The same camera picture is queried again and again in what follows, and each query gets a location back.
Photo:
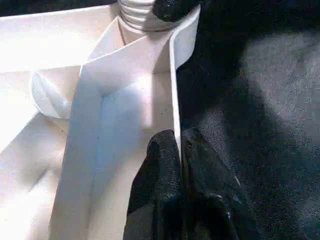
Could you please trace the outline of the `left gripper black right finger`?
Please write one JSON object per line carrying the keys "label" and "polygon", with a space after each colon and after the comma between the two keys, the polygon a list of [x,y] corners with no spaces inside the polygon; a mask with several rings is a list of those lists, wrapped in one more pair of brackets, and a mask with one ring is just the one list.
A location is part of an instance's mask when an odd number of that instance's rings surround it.
{"label": "left gripper black right finger", "polygon": [[196,128],[181,136],[185,234],[189,240],[259,240],[241,185]]}

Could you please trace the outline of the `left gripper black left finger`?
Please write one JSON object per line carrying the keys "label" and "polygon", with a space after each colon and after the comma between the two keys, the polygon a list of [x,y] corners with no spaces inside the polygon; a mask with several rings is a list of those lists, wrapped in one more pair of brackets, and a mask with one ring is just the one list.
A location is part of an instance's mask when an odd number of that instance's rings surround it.
{"label": "left gripper black left finger", "polygon": [[180,155],[174,132],[168,129],[147,145],[131,185],[123,239],[180,240],[182,223]]}

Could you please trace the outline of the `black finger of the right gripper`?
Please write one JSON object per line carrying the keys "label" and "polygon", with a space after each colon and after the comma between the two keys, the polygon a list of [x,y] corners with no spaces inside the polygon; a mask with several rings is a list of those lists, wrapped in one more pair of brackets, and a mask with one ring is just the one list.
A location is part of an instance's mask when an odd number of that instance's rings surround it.
{"label": "black finger of the right gripper", "polygon": [[187,16],[201,0],[155,0],[152,13],[160,20],[174,23]]}

